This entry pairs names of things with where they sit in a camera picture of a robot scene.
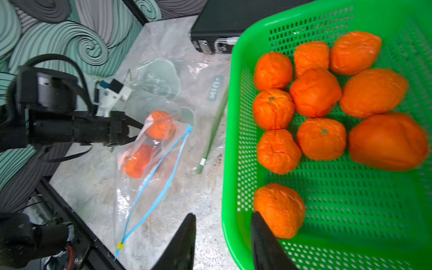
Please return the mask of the green plastic basket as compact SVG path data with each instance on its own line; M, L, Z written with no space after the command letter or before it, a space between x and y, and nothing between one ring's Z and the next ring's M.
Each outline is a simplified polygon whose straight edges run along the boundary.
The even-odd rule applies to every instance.
M222 228L242 270L432 267L432 3L314 1L232 51Z

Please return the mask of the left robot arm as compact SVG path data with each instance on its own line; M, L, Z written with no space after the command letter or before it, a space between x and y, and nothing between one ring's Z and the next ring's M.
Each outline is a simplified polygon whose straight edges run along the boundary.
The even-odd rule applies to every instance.
M122 111L98 117L80 67L59 54L39 55L19 67L1 111L2 152L32 145L47 154L62 143L125 145L135 140L130 127L143 127Z

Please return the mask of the orange taken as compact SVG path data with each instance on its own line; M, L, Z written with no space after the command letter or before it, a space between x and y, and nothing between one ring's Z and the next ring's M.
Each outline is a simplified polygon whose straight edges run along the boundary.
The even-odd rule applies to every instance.
M256 96L252 111L254 121L260 129L286 129L295 113L295 103L289 93L270 89Z
M308 42L294 52L295 77L299 78L309 69L330 67L330 49L324 42Z
M254 85L259 92L269 89L284 90L293 81L291 60L279 52L260 57L255 66Z

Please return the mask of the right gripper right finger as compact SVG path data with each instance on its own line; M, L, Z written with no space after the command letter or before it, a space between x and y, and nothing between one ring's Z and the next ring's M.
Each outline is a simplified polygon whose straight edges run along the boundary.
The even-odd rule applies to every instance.
M298 267L284 252L278 239L258 211L250 223L253 261L256 270L297 270Z

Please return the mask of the clear bag of oranges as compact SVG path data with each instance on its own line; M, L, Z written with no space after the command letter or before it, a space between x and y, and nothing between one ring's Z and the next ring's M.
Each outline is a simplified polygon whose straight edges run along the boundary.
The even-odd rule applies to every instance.
M127 116L139 121L142 129L134 128L137 139L116 150L114 240L117 258L128 238L150 216L167 193L186 142L193 130L188 123L177 120L168 109L168 100L143 92L132 92L126 102ZM145 135L153 124L152 111L165 111L174 117L176 132L167 140Z

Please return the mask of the orange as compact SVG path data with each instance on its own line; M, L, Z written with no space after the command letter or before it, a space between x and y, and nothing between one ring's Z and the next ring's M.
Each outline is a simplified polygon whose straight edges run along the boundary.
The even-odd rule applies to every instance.
M309 69L290 91L297 112L307 118L325 117L343 96L337 78L324 68Z
M330 51L330 69L339 75L356 75L374 64L382 39L361 31L337 39Z

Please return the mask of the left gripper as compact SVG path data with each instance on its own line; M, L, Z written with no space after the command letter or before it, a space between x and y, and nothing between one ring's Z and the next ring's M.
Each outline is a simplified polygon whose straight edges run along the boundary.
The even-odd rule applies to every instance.
M122 111L111 111L109 117L109 142L108 146L125 145L134 142L138 136L128 137L129 127L143 128L139 121L127 116Z

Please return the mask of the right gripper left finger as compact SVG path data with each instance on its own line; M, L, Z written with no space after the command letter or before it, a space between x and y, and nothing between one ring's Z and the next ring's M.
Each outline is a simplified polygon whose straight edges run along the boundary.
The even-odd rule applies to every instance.
M192 270L194 268L196 216L189 213L174 234L153 270Z

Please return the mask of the orange bag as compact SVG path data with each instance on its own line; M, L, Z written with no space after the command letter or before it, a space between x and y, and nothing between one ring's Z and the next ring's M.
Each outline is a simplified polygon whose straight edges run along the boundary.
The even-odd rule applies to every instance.
M346 115L365 119L394 110L404 99L408 81L390 69L369 69L344 86L340 108Z
M428 157L427 135L407 114L375 115L350 131L349 154L352 161L371 168L409 171Z
M279 175L296 169L302 157L293 136L285 129L264 132L257 143L256 151L258 163Z
M174 117L165 111L152 111L153 124L145 130L145 135L156 140L168 140L176 132Z
M292 239L303 225L306 207L293 189L268 184L255 191L253 205L278 239Z
M309 118L297 131L297 143L302 153L315 161L330 161L344 154L347 132L338 121Z

